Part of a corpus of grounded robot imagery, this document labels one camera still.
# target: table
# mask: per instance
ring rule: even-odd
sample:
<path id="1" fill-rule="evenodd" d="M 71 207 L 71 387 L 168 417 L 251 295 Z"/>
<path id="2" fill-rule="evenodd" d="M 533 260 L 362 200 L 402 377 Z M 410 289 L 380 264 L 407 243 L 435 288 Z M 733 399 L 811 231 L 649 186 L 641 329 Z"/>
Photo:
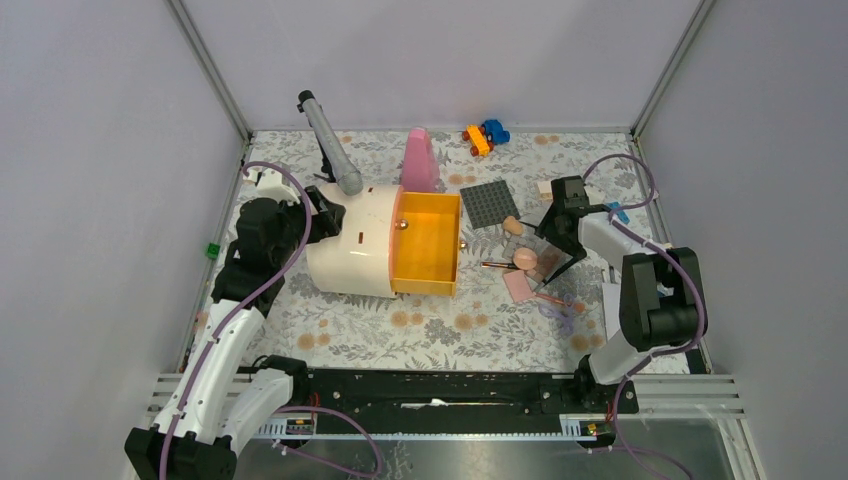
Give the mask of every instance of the table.
<path id="1" fill-rule="evenodd" d="M 337 132 L 363 179 L 373 184 L 399 183 L 407 134 Z M 457 193 L 464 186 L 506 180 L 522 220 L 529 223 L 538 222 L 549 205 L 539 197 L 538 181 L 582 174 L 601 156 L 629 151 L 624 134 L 513 133 L 508 144 L 475 158 L 459 132 L 430 135 L 441 169 L 439 191 Z M 258 132 L 249 160 L 283 165 L 304 186 L 323 182 L 314 176 L 320 174 L 321 154 L 311 131 Z M 610 160 L 589 182 L 603 190 L 609 202 L 633 203 L 643 198 L 635 168 L 626 160 Z M 256 196 L 252 184 L 242 185 L 222 246 L 236 238 L 239 206 Z M 646 213 L 628 214 L 630 226 L 650 236 Z M 590 251 L 586 260 L 545 290 L 557 296 L 570 292 L 580 302 L 573 334 L 562 335 L 559 325 L 539 312 L 541 300 L 514 304 L 500 278 L 505 271 L 480 267 L 483 260 L 503 260 L 500 226 L 473 230 L 463 213 L 461 237 L 468 246 L 460 255 L 454 298 L 386 299 L 321 292 L 301 258 L 286 274 L 286 284 L 242 363 L 278 354 L 305 360 L 312 367 L 568 372 L 604 344 L 600 282 L 608 265 L 600 257 Z M 213 279 L 222 266 L 223 255 Z M 644 372 L 689 373 L 689 369 L 680 355 L 660 358 Z"/>

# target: floral tablecloth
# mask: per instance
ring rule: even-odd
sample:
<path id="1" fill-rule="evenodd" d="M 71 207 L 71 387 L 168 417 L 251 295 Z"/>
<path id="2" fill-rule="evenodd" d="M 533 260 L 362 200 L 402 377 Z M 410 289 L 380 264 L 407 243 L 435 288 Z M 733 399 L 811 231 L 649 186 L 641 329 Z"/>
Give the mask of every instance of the floral tablecloth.
<path id="1" fill-rule="evenodd" d="M 407 132 L 337 135 L 366 183 L 399 182 Z M 516 133 L 487 157 L 475 158 L 459 133 L 431 132 L 431 138 L 441 169 L 440 191 L 455 193 L 464 186 L 506 180 L 522 220 L 530 223 L 540 220 L 549 205 L 539 197 L 538 181 L 582 174 L 593 160 L 628 151 L 623 134 Z M 250 160 L 283 165 L 308 185 L 322 182 L 313 175 L 320 173 L 320 158 L 311 131 L 259 132 Z M 634 168 L 627 161 L 611 160 L 590 182 L 608 201 L 631 203 L 643 198 Z M 251 184 L 241 187 L 225 245 L 235 238 L 239 206 L 255 196 Z M 644 211 L 628 213 L 630 226 L 650 235 Z M 300 259 L 286 275 L 285 287 L 242 363 L 274 353 L 303 359 L 313 367 L 568 372 L 605 343 L 600 282 L 608 266 L 600 257 L 590 251 L 586 260 L 547 287 L 549 294 L 569 292 L 579 302 L 574 331 L 565 334 L 558 322 L 539 312 L 541 300 L 512 302 L 501 280 L 504 270 L 480 267 L 483 260 L 503 260 L 500 226 L 473 230 L 463 212 L 461 237 L 468 246 L 460 255 L 454 298 L 324 293 L 312 283 L 306 259 Z M 214 274 L 222 266 L 223 255 Z M 206 309 L 210 305 L 207 299 Z M 661 358 L 645 370 L 688 371 L 681 356 Z"/>

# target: pink plastic stand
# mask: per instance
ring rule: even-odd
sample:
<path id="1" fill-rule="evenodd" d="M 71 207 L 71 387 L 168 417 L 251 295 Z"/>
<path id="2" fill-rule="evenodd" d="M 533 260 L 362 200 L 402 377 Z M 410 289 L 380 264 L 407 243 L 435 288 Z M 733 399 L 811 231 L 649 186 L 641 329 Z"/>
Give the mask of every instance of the pink plastic stand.
<path id="1" fill-rule="evenodd" d="M 408 192 L 432 193 L 439 183 L 439 164 L 427 130 L 415 127 L 406 139 L 400 184 Z"/>

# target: gray floor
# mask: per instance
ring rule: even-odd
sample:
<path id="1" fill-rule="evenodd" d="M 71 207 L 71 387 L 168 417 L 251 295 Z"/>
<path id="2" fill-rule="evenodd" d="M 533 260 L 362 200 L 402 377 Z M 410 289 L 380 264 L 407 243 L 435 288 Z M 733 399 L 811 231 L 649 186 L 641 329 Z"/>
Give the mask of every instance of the gray floor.
<path id="1" fill-rule="evenodd" d="M 717 428 L 708 420 L 622 422 L 632 446 L 651 448 L 686 465 L 695 478 L 732 479 Z M 627 453 L 587 455 L 572 442 L 409 441 L 380 442 L 386 467 L 380 479 L 653 479 Z M 303 447 L 350 468 L 373 469 L 368 444 L 313 441 Z M 686 478 L 660 462 L 649 464 L 672 479 Z M 346 479 L 344 473 L 298 458 L 282 456 L 268 442 L 251 441 L 239 457 L 238 480 Z"/>

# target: blue object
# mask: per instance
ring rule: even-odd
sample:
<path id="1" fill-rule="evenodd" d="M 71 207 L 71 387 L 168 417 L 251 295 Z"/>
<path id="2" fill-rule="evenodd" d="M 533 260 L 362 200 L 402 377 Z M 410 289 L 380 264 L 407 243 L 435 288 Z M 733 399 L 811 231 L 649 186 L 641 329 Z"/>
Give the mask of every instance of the blue object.
<path id="1" fill-rule="evenodd" d="M 495 145 L 502 145 L 509 141 L 509 132 L 504 130 L 501 122 L 491 119 L 481 125 L 486 129 L 486 138 Z"/>
<path id="2" fill-rule="evenodd" d="M 566 293 L 562 297 L 565 302 L 565 311 L 551 307 L 547 304 L 539 304 L 539 313 L 551 320 L 559 320 L 559 334 L 567 337 L 574 333 L 574 297 Z"/>
<path id="3" fill-rule="evenodd" d="M 618 203 L 618 202 L 612 202 L 612 203 L 608 203 L 607 206 L 610 207 L 610 208 L 618 208 L 618 207 L 621 206 L 621 204 Z M 621 220 L 621 223 L 623 223 L 625 225 L 630 223 L 630 217 L 628 217 L 627 214 L 624 213 L 624 210 L 621 210 L 619 212 L 615 212 L 615 214 L 618 215 L 618 219 Z"/>

